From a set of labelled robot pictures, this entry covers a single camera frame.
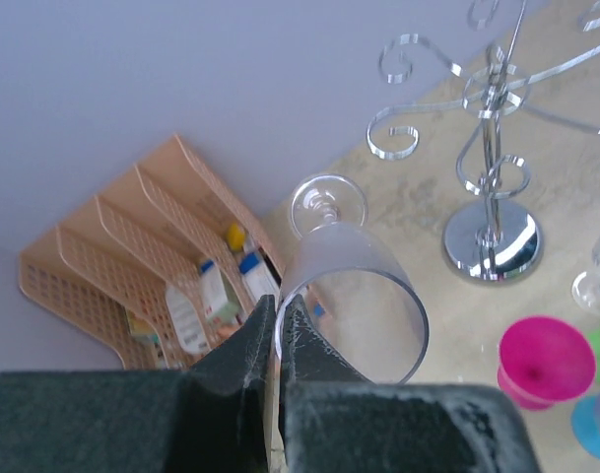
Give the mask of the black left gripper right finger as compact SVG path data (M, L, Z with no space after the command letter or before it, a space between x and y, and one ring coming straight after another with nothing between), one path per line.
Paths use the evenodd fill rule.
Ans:
M310 323L282 318L280 421L292 472L538 472L526 426L498 389L376 384Z

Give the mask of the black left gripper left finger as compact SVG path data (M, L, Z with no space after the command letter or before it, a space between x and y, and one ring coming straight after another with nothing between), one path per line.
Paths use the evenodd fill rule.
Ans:
M0 472L264 472L274 302L185 370L0 372Z

